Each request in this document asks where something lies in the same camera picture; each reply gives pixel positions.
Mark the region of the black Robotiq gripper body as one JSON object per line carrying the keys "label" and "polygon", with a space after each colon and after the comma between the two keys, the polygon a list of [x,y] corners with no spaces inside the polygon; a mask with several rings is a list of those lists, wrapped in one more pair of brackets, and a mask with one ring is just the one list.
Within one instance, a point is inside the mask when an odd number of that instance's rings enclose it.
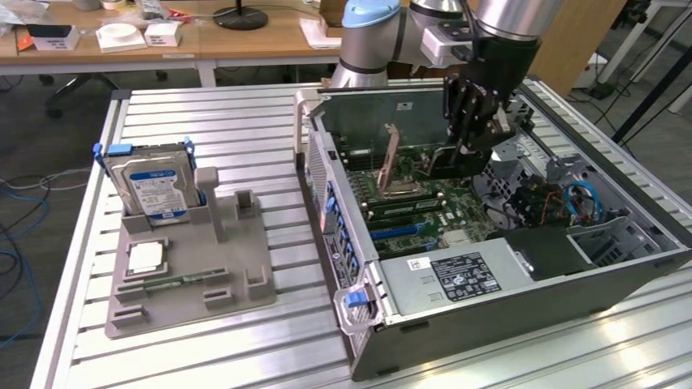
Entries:
{"label": "black Robotiq gripper body", "polygon": [[528,74],[541,39],[514,41],[497,36],[472,42],[474,57],[468,64],[468,81],[474,84],[481,102],[508,99]]}

